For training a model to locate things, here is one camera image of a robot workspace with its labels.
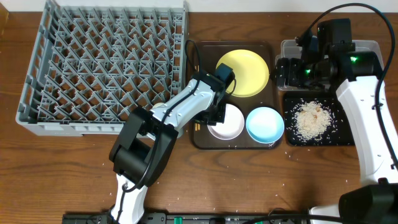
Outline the white pink shallow bowl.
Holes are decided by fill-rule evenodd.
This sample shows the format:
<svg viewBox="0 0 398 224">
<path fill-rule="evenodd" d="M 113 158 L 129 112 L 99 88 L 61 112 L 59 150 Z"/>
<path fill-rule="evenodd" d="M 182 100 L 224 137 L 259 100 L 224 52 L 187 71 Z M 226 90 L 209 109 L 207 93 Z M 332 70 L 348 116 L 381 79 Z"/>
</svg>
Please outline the white pink shallow bowl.
<svg viewBox="0 0 398 224">
<path fill-rule="evenodd" d="M 220 140 L 231 140 L 238 137 L 244 129 L 244 116 L 235 105 L 226 104 L 223 123 L 208 126 L 209 132 Z"/>
</svg>

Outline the rice leftovers pile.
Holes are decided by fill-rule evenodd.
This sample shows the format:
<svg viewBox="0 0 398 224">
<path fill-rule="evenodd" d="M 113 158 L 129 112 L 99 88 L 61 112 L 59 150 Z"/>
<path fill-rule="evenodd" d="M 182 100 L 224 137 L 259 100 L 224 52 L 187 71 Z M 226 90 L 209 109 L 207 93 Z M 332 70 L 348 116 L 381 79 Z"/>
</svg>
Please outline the rice leftovers pile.
<svg viewBox="0 0 398 224">
<path fill-rule="evenodd" d="M 330 107 L 317 100 L 299 99 L 292 109 L 287 110 L 286 116 L 292 121 L 292 124 L 287 125 L 292 139 L 299 143 L 321 143 L 336 123 L 335 114 Z"/>
</svg>

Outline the light blue bowl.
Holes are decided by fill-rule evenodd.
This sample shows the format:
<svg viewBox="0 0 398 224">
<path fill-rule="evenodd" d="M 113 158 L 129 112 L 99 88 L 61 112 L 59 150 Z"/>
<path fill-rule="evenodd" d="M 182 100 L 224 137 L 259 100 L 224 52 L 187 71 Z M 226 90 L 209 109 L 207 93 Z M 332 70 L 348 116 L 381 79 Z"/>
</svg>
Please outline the light blue bowl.
<svg viewBox="0 0 398 224">
<path fill-rule="evenodd" d="M 258 107 L 246 118 L 246 131 L 261 144 L 272 144 L 284 133 L 284 120 L 278 111 L 270 107 Z"/>
</svg>

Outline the pale green plastic cup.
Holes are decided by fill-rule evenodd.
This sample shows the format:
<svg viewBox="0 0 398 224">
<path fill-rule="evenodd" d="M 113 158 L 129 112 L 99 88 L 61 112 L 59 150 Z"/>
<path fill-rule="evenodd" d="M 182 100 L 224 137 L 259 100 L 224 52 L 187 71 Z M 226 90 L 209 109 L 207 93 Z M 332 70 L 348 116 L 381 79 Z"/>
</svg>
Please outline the pale green plastic cup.
<svg viewBox="0 0 398 224">
<path fill-rule="evenodd" d="M 162 106 L 163 104 L 164 104 L 164 103 L 156 103 L 156 104 L 152 107 L 152 109 L 158 108 L 158 107 Z"/>
</svg>

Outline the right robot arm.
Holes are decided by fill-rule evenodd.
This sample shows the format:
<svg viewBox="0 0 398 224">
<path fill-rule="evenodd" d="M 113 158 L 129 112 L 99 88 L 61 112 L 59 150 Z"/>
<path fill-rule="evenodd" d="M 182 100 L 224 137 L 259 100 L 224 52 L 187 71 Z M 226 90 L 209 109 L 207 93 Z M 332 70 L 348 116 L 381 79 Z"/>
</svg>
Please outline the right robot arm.
<svg viewBox="0 0 398 224">
<path fill-rule="evenodd" d="M 329 90 L 343 108 L 356 146 L 361 187 L 334 205 L 309 214 L 366 223 L 397 223 L 397 132 L 385 99 L 377 53 L 341 51 L 302 60 L 280 54 L 274 76 L 279 86 Z"/>
</svg>

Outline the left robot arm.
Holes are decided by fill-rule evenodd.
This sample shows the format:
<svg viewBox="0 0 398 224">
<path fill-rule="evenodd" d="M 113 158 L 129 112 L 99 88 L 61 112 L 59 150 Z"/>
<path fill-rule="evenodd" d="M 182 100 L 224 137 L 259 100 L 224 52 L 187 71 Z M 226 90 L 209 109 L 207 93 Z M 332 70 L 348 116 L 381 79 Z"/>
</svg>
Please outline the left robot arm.
<svg viewBox="0 0 398 224">
<path fill-rule="evenodd" d="M 167 165 L 180 130 L 191 120 L 222 123 L 223 100 L 235 75 L 196 72 L 188 86 L 168 102 L 147 111 L 134 109 L 110 153 L 118 192 L 110 211 L 113 223 L 137 223 L 144 215 L 147 189 Z"/>
</svg>

